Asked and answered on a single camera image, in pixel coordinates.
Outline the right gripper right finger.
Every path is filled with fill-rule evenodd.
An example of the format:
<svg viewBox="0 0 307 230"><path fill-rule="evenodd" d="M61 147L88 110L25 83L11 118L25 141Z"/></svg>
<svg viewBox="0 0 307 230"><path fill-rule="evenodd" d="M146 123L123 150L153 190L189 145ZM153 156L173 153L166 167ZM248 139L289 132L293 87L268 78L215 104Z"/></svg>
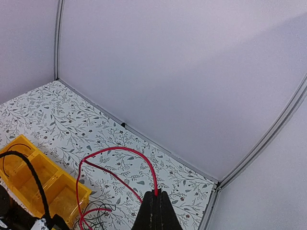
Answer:
<svg viewBox="0 0 307 230"><path fill-rule="evenodd" d="M157 230L183 230L166 191L158 191L155 225Z"/></svg>

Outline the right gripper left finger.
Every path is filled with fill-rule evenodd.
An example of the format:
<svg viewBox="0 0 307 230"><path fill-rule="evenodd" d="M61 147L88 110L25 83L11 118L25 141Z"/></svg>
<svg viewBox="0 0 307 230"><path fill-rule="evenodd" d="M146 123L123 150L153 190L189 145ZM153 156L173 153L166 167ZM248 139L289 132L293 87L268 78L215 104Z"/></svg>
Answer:
<svg viewBox="0 0 307 230"><path fill-rule="evenodd" d="M145 193L139 212L131 230L151 230L152 224L152 204L153 204L153 191Z"/></svg>

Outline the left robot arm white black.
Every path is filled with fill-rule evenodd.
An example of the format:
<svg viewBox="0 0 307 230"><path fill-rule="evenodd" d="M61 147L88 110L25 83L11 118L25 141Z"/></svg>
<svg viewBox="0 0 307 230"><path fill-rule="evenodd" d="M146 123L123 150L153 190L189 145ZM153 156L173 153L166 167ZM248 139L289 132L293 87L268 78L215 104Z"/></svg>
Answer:
<svg viewBox="0 0 307 230"><path fill-rule="evenodd" d="M50 222L45 217L32 216L0 187L0 228L2 230L68 230L64 219L55 214Z"/></svg>

